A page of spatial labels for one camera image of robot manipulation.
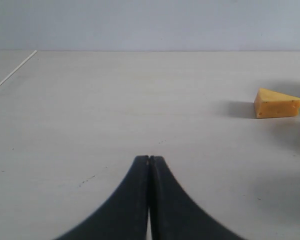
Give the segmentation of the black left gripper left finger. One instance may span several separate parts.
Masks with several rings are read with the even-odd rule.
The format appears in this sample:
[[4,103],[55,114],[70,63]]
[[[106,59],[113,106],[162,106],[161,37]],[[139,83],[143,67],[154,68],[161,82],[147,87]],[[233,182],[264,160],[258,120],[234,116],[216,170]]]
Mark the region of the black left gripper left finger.
[[112,195],[59,240],[145,240],[149,157],[137,156]]

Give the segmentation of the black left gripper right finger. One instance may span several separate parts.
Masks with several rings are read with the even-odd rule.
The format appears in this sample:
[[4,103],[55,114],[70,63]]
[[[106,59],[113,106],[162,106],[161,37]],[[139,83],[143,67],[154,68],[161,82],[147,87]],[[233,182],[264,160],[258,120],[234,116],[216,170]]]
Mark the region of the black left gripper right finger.
[[183,190],[165,159],[149,159],[148,206],[153,240],[241,240]]

